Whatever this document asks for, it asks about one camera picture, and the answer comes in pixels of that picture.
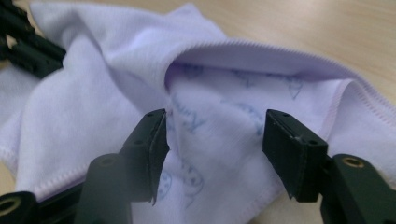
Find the wooden table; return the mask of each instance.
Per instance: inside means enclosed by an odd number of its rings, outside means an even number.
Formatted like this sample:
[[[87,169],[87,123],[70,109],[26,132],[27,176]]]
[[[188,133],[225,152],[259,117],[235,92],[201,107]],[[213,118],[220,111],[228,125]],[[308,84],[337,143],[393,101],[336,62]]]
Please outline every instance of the wooden table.
[[[29,0],[18,5],[26,7]],[[160,13],[185,0],[93,0]],[[396,104],[396,1],[191,0],[227,35],[315,53],[358,71]],[[13,179],[0,166],[0,194]],[[317,204],[276,200],[251,223],[320,223]]]

